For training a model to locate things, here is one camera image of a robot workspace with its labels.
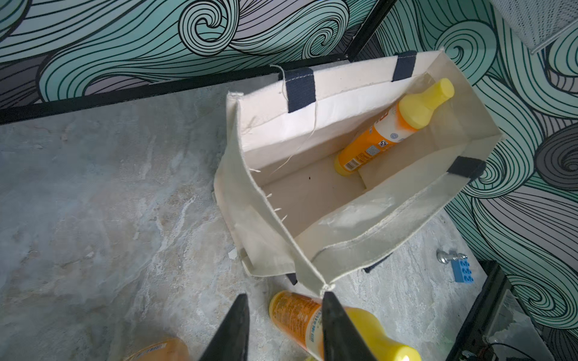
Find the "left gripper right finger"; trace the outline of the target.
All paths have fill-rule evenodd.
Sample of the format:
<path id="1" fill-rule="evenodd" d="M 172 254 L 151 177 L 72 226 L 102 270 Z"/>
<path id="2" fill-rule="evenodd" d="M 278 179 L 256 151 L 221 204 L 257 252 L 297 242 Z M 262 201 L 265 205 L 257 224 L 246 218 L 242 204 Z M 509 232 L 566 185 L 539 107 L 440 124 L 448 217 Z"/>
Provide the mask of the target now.
<path id="1" fill-rule="evenodd" d="M 325 361 L 376 361 L 333 292 L 322 299 L 322 329 Z"/>

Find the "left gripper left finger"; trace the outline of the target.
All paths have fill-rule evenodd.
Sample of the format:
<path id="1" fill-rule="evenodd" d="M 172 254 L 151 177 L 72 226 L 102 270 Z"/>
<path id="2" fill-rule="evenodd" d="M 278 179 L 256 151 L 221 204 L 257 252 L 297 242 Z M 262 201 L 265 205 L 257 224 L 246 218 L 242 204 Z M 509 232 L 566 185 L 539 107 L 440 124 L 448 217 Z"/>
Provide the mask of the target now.
<path id="1" fill-rule="evenodd" d="M 250 336 L 250 310 L 246 293 L 236 297 L 200 358 L 205 360 L 246 361 Z"/>

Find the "yellow cap orange bottle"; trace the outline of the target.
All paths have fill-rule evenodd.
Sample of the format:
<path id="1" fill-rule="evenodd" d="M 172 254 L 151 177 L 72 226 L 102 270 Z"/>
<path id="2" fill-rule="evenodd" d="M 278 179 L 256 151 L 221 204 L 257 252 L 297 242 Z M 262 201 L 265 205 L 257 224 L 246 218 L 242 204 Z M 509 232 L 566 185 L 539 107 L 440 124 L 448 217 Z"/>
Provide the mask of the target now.
<path id="1" fill-rule="evenodd" d="M 429 125 L 434 112 L 455 94 L 448 78 L 443 78 L 427 90 L 403 96 L 396 105 L 341 150 L 334 161 L 335 170 L 348 176 L 381 153 L 414 135 Z"/>
<path id="2" fill-rule="evenodd" d="M 332 292 L 314 299 L 281 291 L 269 303 L 269 316 L 313 360 L 421 359 L 415 348 L 389 338 L 373 314 L 342 306 Z"/>

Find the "beige canvas shopping bag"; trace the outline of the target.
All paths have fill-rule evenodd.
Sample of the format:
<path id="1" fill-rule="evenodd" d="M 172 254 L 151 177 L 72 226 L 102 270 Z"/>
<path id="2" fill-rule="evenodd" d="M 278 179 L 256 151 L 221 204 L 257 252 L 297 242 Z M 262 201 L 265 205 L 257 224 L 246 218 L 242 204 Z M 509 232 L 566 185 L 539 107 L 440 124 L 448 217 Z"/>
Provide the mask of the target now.
<path id="1" fill-rule="evenodd" d="M 428 126 L 351 175 L 334 162 L 403 96 L 448 79 L 455 96 Z M 486 170 L 501 139 L 442 51 L 410 51 L 281 81 L 226 101 L 215 197 L 245 271 L 295 275 L 313 293 L 376 265 Z"/>

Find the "large orange dish soap bottle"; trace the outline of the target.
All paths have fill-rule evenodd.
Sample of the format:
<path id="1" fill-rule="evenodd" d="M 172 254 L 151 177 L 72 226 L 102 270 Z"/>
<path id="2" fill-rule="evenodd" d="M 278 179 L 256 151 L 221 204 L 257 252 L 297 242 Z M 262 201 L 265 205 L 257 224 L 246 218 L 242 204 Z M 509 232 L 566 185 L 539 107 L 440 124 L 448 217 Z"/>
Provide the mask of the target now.
<path id="1" fill-rule="evenodd" d="M 169 338 L 147 346 L 131 356 L 126 361 L 188 361 L 188 347 L 180 338 Z"/>

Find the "small metal bolt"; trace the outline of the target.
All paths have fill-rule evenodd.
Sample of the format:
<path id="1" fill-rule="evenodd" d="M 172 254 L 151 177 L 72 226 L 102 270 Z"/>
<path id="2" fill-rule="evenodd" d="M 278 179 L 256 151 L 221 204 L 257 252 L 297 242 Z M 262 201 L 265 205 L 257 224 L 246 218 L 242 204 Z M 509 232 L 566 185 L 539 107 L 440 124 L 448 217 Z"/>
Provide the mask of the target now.
<path id="1" fill-rule="evenodd" d="M 466 260 L 468 258 L 466 254 L 456 252 L 445 252 L 441 249 L 437 250 L 436 256 L 437 260 L 444 265 L 450 264 L 453 261 Z"/>

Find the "blue toy brick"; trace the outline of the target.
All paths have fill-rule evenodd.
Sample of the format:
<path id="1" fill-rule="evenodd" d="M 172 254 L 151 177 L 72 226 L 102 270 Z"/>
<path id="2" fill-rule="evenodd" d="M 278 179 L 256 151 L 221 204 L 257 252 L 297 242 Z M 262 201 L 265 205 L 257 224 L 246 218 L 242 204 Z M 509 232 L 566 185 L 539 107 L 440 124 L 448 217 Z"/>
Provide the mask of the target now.
<path id="1" fill-rule="evenodd" d="M 472 276 L 468 259 L 452 260 L 451 265 L 453 275 L 457 283 L 474 283 L 474 277 Z"/>

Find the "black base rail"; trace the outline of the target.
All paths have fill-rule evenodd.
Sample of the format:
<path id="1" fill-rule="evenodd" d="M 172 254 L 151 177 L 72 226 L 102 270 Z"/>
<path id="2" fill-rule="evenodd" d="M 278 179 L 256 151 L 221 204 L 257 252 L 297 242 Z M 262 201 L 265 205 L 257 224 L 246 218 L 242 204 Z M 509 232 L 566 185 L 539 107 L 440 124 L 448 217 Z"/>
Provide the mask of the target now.
<path id="1" fill-rule="evenodd" d="M 554 360 L 502 268 L 495 261 L 481 266 L 487 279 L 447 359 Z"/>

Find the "clear plastic wall bin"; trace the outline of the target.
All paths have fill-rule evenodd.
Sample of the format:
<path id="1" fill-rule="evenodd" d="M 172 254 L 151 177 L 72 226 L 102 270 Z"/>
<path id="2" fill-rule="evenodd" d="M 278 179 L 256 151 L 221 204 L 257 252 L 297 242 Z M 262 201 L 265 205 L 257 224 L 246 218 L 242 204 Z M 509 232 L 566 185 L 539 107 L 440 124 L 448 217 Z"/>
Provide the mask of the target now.
<path id="1" fill-rule="evenodd" d="M 532 54 L 577 27 L 577 0 L 490 0 Z"/>

